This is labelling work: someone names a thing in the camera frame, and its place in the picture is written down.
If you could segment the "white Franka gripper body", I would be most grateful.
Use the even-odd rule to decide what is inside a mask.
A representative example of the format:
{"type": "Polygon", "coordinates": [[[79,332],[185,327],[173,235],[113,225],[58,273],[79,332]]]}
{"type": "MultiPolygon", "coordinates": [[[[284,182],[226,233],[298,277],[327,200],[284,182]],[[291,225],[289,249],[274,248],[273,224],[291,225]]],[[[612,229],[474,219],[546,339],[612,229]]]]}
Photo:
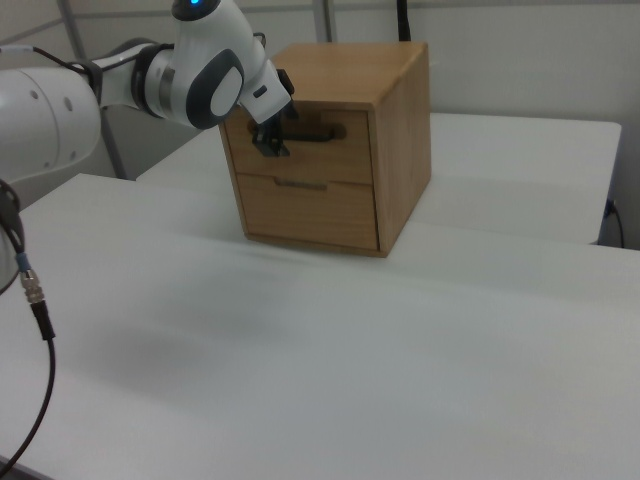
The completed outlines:
{"type": "Polygon", "coordinates": [[[258,72],[244,83],[239,104],[257,123],[263,124],[281,112],[291,101],[295,87],[284,69],[267,59],[258,72]]]}

